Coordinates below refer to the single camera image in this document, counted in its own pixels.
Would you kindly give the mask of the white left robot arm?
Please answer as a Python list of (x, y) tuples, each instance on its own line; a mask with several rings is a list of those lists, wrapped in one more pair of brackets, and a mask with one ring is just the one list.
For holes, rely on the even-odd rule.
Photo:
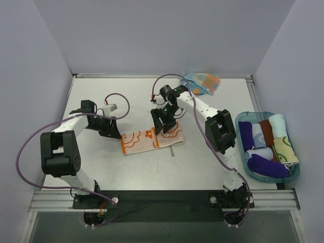
[(92, 209), (102, 204), (102, 195), (98, 183), (81, 169), (77, 137), (84, 129), (88, 129), (97, 131), (102, 137), (120, 140), (122, 137), (115, 117), (111, 116), (116, 109), (116, 104), (107, 104), (103, 107), (103, 115), (98, 116), (96, 104), (91, 100), (83, 100), (79, 109), (69, 113), (69, 120), (40, 136), (43, 173), (75, 187), (74, 198), (84, 201)]

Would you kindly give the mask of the orange flower pattern towel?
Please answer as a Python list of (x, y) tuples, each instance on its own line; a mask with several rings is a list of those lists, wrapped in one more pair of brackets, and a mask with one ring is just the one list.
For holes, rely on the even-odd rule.
[(123, 155), (132, 155), (151, 150), (165, 148), (174, 144), (183, 143), (184, 136), (182, 128), (178, 122), (165, 134), (163, 132), (155, 134), (155, 128), (134, 131), (121, 136), (121, 150)]

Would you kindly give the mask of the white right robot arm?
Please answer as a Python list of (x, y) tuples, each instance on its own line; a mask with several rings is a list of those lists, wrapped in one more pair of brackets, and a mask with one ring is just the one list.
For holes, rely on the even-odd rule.
[(225, 203), (237, 207), (250, 202), (251, 193), (246, 179), (237, 169), (237, 163), (221, 157), (226, 150), (235, 147), (236, 132), (228, 110), (215, 109), (195, 97), (189, 88), (180, 85), (172, 89), (165, 85), (159, 91), (165, 105), (150, 111), (156, 135), (165, 135), (175, 127), (176, 111), (182, 109), (195, 118), (208, 148), (224, 170), (223, 189)]

